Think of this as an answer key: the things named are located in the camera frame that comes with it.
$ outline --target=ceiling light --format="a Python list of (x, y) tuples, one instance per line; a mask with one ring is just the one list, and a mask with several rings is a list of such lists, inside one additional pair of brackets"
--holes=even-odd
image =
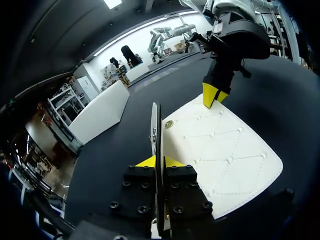
[[(197, 11), (185, 11), (185, 12), (181, 12), (179, 13), (179, 15), (186, 15), (186, 14), (195, 14), (195, 13), (198, 13)], [(166, 20), (165, 17), (162, 17), (162, 18), (159, 18), (159, 19), (156, 19), (154, 21), (150, 21), (144, 25), (141, 25), (141, 26), (138, 26), (137, 28), (133, 29), (133, 30), (130, 30), (128, 32), (126, 32), (125, 34), (119, 36), (118, 38), (116, 38), (115, 40), (113, 40), (112, 42), (108, 43), (106, 46), (104, 46), (103, 48), (101, 48), (99, 51), (97, 51), (93, 56), (96, 57), (98, 56), (100, 53), (102, 53), (104, 50), (106, 50), (108, 47), (110, 47), (111, 45), (115, 44), (116, 42), (118, 42), (119, 40), (125, 38), (126, 36), (140, 30), (140, 29), (143, 29), (149, 25), (152, 25), (152, 24), (155, 24), (155, 23), (158, 23), (158, 22), (161, 22), (163, 20)]]
[(108, 6), (109, 9), (113, 9), (116, 6), (122, 4), (121, 0), (104, 0), (104, 2)]

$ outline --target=black table surface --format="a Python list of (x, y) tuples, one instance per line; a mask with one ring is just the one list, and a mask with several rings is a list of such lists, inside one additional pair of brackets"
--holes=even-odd
[[(108, 216), (109, 203), (117, 197), (128, 165), (152, 155), (149, 141), (152, 102), (159, 102), (162, 117), (167, 117), (202, 93), (202, 79), (211, 64), (211, 59), (199, 60), (133, 91), (121, 122), (84, 146), (68, 191), (65, 212), (68, 221), (77, 225), (89, 212)], [(291, 188), (300, 207), (318, 172), (319, 77), (277, 56), (246, 59), (245, 67), (252, 78), (236, 72), (231, 94), (223, 104), (256, 131), (283, 162), (281, 175), (267, 193), (277, 194)], [(115, 221), (110, 220), (110, 224), (109, 229), (117, 229), (113, 226), (117, 224)]]

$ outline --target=ceiling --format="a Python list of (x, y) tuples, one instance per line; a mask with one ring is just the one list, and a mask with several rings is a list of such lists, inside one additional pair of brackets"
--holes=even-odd
[(10, 1), (2, 24), (0, 106), (28, 87), (68, 73), (112, 37), (141, 22), (187, 9), (178, 0)]

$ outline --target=black cable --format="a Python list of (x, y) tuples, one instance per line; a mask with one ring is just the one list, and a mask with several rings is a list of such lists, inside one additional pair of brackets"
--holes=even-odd
[(264, 22), (266, 32), (268, 32), (268, 27), (267, 27), (267, 24), (266, 24), (264, 16), (261, 15), (261, 18), (262, 18), (262, 20)]

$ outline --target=white counter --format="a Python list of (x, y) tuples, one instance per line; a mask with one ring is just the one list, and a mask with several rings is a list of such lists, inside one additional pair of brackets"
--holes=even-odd
[(140, 63), (134, 68), (130, 69), (125, 75), (129, 79), (130, 82), (133, 82), (143, 74), (149, 72), (149, 68), (146, 63)]
[(117, 81), (93, 99), (69, 126), (83, 144), (120, 122), (129, 92)]

